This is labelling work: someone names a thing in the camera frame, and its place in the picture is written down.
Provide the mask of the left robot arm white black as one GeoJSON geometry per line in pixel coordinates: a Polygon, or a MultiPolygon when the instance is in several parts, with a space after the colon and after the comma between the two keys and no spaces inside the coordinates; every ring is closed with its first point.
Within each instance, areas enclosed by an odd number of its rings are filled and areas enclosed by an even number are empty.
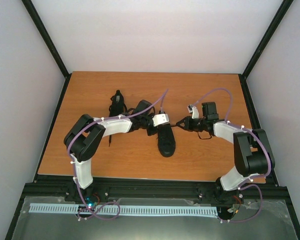
{"type": "Polygon", "coordinates": [[[82,201],[89,201],[94,195],[94,188],[90,186],[93,182],[91,162],[102,138],[138,129],[146,129],[150,135],[154,134],[154,116],[154,105],[141,100],[136,108],[130,109],[124,103],[112,103],[109,107],[109,117],[106,118],[93,118],[89,114],[83,114],[78,119],[63,143],[75,167],[73,180],[79,185],[76,195],[82,201]]]}

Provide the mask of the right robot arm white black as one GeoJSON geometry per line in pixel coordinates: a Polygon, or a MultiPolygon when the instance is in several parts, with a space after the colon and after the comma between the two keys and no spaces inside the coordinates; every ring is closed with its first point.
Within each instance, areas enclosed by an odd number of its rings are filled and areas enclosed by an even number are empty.
{"type": "Polygon", "coordinates": [[[196,106],[189,105],[191,116],[184,117],[176,126],[188,132],[207,132],[210,137],[233,144],[234,167],[217,178],[213,189],[214,199],[224,203],[230,194],[239,191],[246,183],[271,173],[274,167],[271,148],[263,129],[248,129],[220,119],[215,102],[204,102],[201,108],[203,117],[199,116],[196,106]]]}

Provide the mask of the right black corner post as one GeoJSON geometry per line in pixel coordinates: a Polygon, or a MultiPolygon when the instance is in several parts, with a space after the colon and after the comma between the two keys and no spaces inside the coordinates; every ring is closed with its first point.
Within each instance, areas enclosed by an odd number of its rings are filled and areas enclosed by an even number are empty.
{"type": "Polygon", "coordinates": [[[253,55],[251,56],[248,64],[246,65],[242,76],[246,80],[250,73],[252,72],[253,68],[255,67],[256,63],[258,62],[259,58],[261,57],[263,51],[267,47],[269,41],[271,40],[272,36],[276,32],[277,28],[279,27],[281,21],[283,20],[284,16],[288,12],[290,6],[294,0],[283,0],[276,11],[274,17],[272,18],[269,26],[267,27],[263,37],[261,38],[259,44],[257,45],[253,55]]]}

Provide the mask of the black corner post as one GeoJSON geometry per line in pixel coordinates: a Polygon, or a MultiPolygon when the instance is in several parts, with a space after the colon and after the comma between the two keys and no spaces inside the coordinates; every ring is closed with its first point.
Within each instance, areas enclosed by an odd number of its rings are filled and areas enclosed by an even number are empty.
{"type": "Polygon", "coordinates": [[[60,70],[62,76],[65,80],[69,78],[71,75],[67,70],[64,61],[62,60],[47,28],[45,27],[35,5],[31,0],[21,0],[23,6],[25,7],[28,15],[30,16],[32,22],[34,23],[36,29],[38,30],[42,40],[44,41],[45,45],[47,46],[52,58],[54,59],[58,69],[60,70]]]}
{"type": "Polygon", "coordinates": [[[242,76],[246,80],[250,73],[252,72],[253,68],[255,67],[256,63],[258,62],[259,58],[261,57],[263,51],[267,47],[269,41],[271,40],[272,36],[276,32],[277,28],[279,27],[281,21],[283,20],[284,16],[288,12],[290,6],[294,0],[283,0],[276,11],[274,17],[272,18],[269,26],[267,27],[263,37],[261,38],[259,44],[257,45],[253,55],[251,56],[248,64],[246,65],[242,76]]]}

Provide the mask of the black sneaker one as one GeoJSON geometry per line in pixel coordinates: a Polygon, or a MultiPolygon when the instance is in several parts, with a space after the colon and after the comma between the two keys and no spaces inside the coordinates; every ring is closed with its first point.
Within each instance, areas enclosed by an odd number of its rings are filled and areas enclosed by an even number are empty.
{"type": "Polygon", "coordinates": [[[128,110],[125,104],[124,97],[119,89],[116,90],[115,94],[110,98],[110,100],[111,105],[108,108],[109,117],[118,116],[128,110]]]}

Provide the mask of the grey metal base plate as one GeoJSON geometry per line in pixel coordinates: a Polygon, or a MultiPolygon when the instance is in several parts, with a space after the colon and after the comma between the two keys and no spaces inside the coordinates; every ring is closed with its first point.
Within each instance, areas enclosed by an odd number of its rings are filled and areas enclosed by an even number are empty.
{"type": "MultiPolygon", "coordinates": [[[[231,220],[198,216],[115,216],[29,213],[30,204],[76,204],[61,197],[25,199],[13,240],[296,240],[283,200],[248,200],[230,209],[231,220]]],[[[188,200],[124,198],[119,206],[210,207],[188,200]]]]}

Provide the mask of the left black corner post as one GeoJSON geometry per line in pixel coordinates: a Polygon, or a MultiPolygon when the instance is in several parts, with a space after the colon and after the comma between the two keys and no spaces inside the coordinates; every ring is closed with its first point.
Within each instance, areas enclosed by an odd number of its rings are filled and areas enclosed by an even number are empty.
{"type": "Polygon", "coordinates": [[[67,70],[64,61],[62,60],[47,28],[45,27],[35,5],[31,0],[21,0],[23,6],[25,7],[28,15],[30,16],[32,22],[34,23],[36,29],[38,30],[42,40],[44,41],[45,45],[47,46],[52,58],[54,59],[58,69],[60,70],[62,76],[65,80],[69,78],[71,75],[67,70]]]}

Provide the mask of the black sneaker with laces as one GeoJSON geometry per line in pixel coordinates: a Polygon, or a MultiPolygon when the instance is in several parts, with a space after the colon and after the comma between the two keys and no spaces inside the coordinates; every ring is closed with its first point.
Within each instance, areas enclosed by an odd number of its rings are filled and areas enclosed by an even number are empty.
{"type": "Polygon", "coordinates": [[[176,140],[173,128],[176,126],[176,124],[167,123],[157,127],[157,147],[159,153],[165,158],[169,158],[175,153],[176,140]]]}

